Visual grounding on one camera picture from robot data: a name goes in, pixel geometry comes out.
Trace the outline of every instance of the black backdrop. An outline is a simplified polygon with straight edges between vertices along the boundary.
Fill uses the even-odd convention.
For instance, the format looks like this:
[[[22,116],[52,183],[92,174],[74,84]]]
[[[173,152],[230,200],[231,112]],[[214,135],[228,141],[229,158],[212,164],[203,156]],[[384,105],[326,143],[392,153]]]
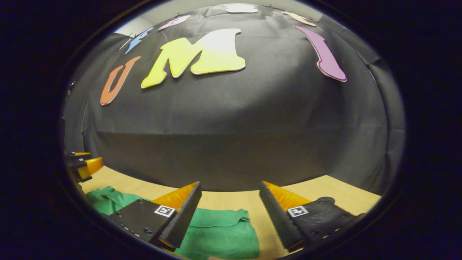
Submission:
[[[394,190],[401,191],[398,200],[368,229],[322,259],[460,258],[460,232],[454,226],[460,221],[455,162],[460,150],[456,104],[461,93],[455,87],[459,73],[454,62],[460,4],[328,3],[374,32],[368,40],[375,35],[373,45],[398,68],[409,135]],[[2,88],[7,151],[2,174],[6,202],[2,254],[7,259],[158,257],[125,237],[99,229],[60,185],[64,168],[56,125],[64,90],[52,82],[81,43],[133,4],[4,3],[4,24],[10,28],[3,35],[3,57],[8,61],[3,82],[10,87]]]
[[[326,16],[315,28],[256,8],[182,14],[191,17],[162,31],[166,22],[154,26],[127,54],[128,44],[119,48],[128,37],[108,36],[71,78],[67,152],[91,152],[119,172],[172,187],[200,180],[206,191],[246,191],[261,180],[284,186],[328,174],[382,195],[405,138],[401,98],[383,59]],[[326,39],[346,82],[319,71],[314,48],[294,25]],[[187,69],[174,79],[166,66],[163,83],[140,88],[162,45],[227,28],[241,30],[235,43],[245,69],[199,76]],[[136,56],[116,98],[101,106],[109,73]]]

